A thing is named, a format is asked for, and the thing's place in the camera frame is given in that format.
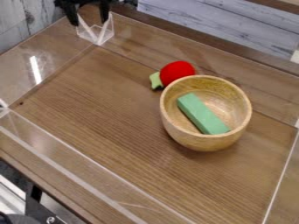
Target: wooden table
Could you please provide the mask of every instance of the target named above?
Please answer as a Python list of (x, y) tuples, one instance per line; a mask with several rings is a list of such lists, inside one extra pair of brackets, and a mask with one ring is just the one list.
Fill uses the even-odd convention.
[(254, 4), (262, 4), (264, 6), (278, 9), (280, 11), (288, 11), (293, 14), (299, 14), (299, 1), (297, 0), (248, 0)]
[[(80, 14), (97, 22), (92, 6)], [(299, 79), (148, 24), (114, 14), (98, 47), (64, 18), (0, 57), (0, 157), (88, 222), (261, 223), (297, 132)], [(164, 131), (148, 76), (174, 60), (248, 94), (252, 120), (226, 150), (186, 150)]]

